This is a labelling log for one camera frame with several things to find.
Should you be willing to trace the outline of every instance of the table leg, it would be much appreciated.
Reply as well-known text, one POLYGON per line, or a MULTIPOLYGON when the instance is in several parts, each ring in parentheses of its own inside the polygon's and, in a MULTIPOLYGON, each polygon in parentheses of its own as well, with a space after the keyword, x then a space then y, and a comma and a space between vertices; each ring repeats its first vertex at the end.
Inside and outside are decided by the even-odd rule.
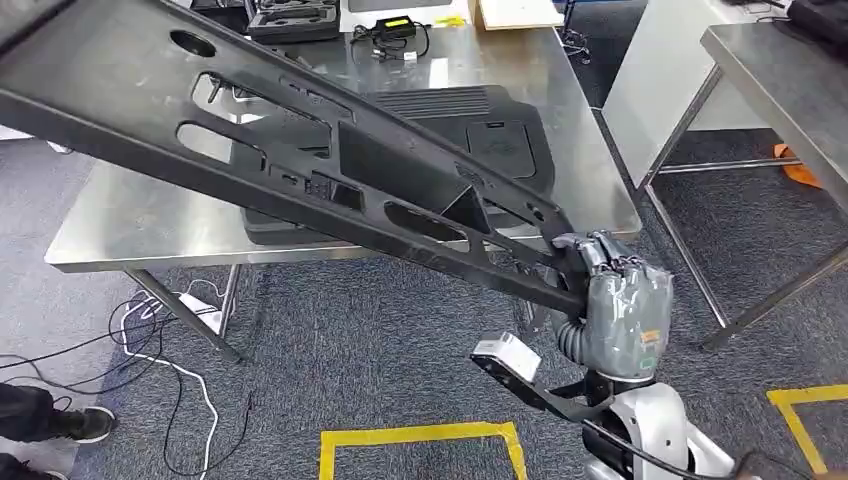
POLYGON ((759 321, 783 302, 795 297, 802 291, 817 283, 819 280, 830 275, 846 262, 848 262, 848 243, 841 245, 814 267, 801 273, 793 280, 780 287, 777 291, 766 297, 765 300, 746 310, 745 313, 740 315, 736 321, 728 325, 726 328, 722 328, 720 331, 713 334, 713 336, 704 342, 704 349, 715 350, 722 346, 728 339, 730 339, 731 336, 759 321))
POLYGON ((689 250, 689 247, 686 246, 686 243, 683 241, 683 237, 680 235, 677 227, 674 226, 674 222, 671 220, 671 216, 668 214, 668 211, 666 211, 665 205, 663 205, 659 197, 657 197, 652 186, 646 186, 645 193, 648 195, 648 199, 651 200, 651 203, 657 210, 660 222, 662 222, 663 226, 668 231, 669 236, 671 236, 672 243, 674 243, 674 246, 677 247, 677 251, 680 252, 680 256, 683 257, 683 261, 686 263, 686 268, 688 268, 689 271, 692 272, 692 276, 695 277, 695 283, 698 284, 698 288, 701 290, 704 298, 706 298, 707 304, 713 312, 713 315, 715 315, 716 320, 718 320, 719 325, 721 325, 722 328, 726 327, 727 317, 724 315, 724 311, 721 309, 721 305, 719 305, 718 299, 716 298, 715 293, 713 293, 712 287, 710 287, 709 282, 707 282, 707 278, 698 267, 698 264, 695 263, 695 256, 692 255, 692 252, 689 250))
POLYGON ((236 295, 238 295, 238 280, 241 276, 241 265, 236 264, 230 267, 230 276, 227 278, 227 289, 224 291, 224 303, 221 305, 221 338, 227 336, 227 324, 230 322, 230 315, 236 308, 236 295))
POLYGON ((223 338, 219 337, 215 334, 215 331, 209 328, 203 320, 201 320, 194 312, 191 311, 190 308, 185 306, 183 302, 181 302, 170 290, 168 290, 164 285, 159 283, 158 280, 153 278, 153 275, 150 274, 147 270, 125 270, 127 275, 130 276, 133 280, 136 281, 141 287, 154 298, 162 302, 166 308, 168 308, 174 315, 177 316, 180 320, 188 324, 191 328, 193 328, 197 333, 203 335, 206 339, 208 339, 215 348, 221 352, 221 354, 227 360, 231 360, 233 362, 241 361, 241 355, 231 347, 227 342, 224 341, 223 338))
POLYGON ((654 159, 653 164, 648 169, 645 176, 642 177, 642 181, 639 182, 639 188, 637 192, 645 191, 645 187, 651 185, 651 182, 654 180, 654 177, 660 171, 663 164, 668 157, 671 155, 671 152, 677 147, 677 144, 680 142, 680 139, 683 137, 683 134, 689 130, 689 126, 692 125, 692 122, 695 121, 695 118, 698 116, 698 113, 701 111, 701 107, 704 106, 704 103, 707 102, 707 99, 710 98, 710 95, 715 90, 716 85, 718 85, 718 81, 721 80, 722 77, 721 69, 718 68, 718 65, 713 66, 713 69, 710 70, 710 73, 707 75, 707 78, 704 80, 704 84, 701 85, 701 88, 695 94, 695 97, 692 99, 692 102, 689 103, 689 106, 686 107, 686 111, 683 112, 683 116, 680 117, 680 121, 677 122, 677 125, 672 130, 671 135, 666 140, 663 148, 660 150, 660 153, 657 154, 657 158, 654 159))

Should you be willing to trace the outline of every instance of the yellow tape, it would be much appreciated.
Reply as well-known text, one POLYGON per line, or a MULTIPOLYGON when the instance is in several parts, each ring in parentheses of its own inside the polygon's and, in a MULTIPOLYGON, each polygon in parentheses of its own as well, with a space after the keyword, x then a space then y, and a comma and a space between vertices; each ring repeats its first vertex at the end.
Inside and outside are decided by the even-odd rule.
POLYGON ((813 443, 813 439, 801 423, 798 414, 795 413, 793 405, 803 403, 816 402, 832 402, 836 400, 848 400, 848 385, 827 385, 823 387, 799 388, 793 390, 772 390, 766 393, 769 401, 777 407, 786 424, 789 426, 789 431, 798 442, 798 447, 807 458, 810 468, 813 473, 820 475, 827 473, 827 466, 821 458, 818 449, 813 443))
POLYGON ((524 450, 518 441, 515 424, 450 423, 417 427, 381 428, 376 430, 337 430, 321 432, 319 480, 332 480, 335 474, 336 447, 388 445, 392 443, 433 442, 463 438, 503 437, 512 468, 518 480, 527 480, 524 450))

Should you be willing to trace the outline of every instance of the orange object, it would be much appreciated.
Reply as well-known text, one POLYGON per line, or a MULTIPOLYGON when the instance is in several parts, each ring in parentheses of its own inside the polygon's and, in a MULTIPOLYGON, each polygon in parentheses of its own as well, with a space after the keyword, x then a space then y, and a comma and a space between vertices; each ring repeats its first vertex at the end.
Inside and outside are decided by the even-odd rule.
MULTIPOLYGON (((786 157, 794 157, 795 153, 792 152, 792 149, 789 148, 785 143, 781 143, 779 145, 774 146, 774 158, 781 159, 786 157)), ((803 165, 784 165, 783 172, 798 183, 803 183, 805 185, 810 185, 816 188, 821 188, 821 184, 813 172, 810 171, 807 167, 803 165)))

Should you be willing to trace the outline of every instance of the stainless steel table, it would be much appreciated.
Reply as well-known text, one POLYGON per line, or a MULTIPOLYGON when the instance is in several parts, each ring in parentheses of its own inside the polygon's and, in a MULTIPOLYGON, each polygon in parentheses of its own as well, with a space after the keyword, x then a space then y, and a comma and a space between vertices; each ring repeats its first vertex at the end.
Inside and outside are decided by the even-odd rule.
POLYGON ((687 266, 707 298, 722 329, 704 346, 716 348, 746 326, 762 319, 782 302, 848 261, 848 243, 780 287, 761 303, 728 321, 709 283, 694 261, 665 208, 651 187, 656 174, 755 168, 803 162, 843 209, 848 208, 848 67, 821 47, 770 23, 710 27, 701 44, 716 61, 704 86, 689 106, 675 135, 640 190, 654 203, 687 266), (740 161, 663 166, 680 136, 697 116, 718 80, 726 76, 754 112, 792 148, 798 159, 740 161))
MULTIPOLYGON (((286 50, 308 62, 316 72, 362 93, 473 85, 505 87, 513 99, 539 110, 556 168, 552 198, 563 207, 572 225, 580 231, 606 229, 623 235, 641 229, 553 29, 434 29, 431 39, 430 52, 417 63, 379 63, 370 57, 369 46, 350 45, 346 39, 286 50)), ((222 149, 228 151, 229 144, 204 147, 221 153, 222 149)), ((504 233, 523 241, 540 240, 528 231, 504 233)), ((168 295, 167 289, 146 269, 233 265, 223 308, 228 317, 234 304, 238 265, 353 258, 369 253, 344 242, 256 245, 244 232, 238 207, 98 162, 45 260, 68 273, 123 270, 163 298, 168 295)), ((175 298, 166 300, 179 303, 175 298)), ((179 316, 225 354, 237 358, 222 338, 190 312, 179 316)))

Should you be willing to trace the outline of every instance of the black shoe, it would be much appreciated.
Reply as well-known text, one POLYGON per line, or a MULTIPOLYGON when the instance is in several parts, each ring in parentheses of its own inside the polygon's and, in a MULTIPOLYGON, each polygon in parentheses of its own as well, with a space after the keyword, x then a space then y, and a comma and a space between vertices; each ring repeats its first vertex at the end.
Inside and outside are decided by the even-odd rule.
POLYGON ((109 436, 115 414, 103 407, 88 407, 77 412, 59 412, 56 424, 58 436, 77 443, 97 443, 109 436))

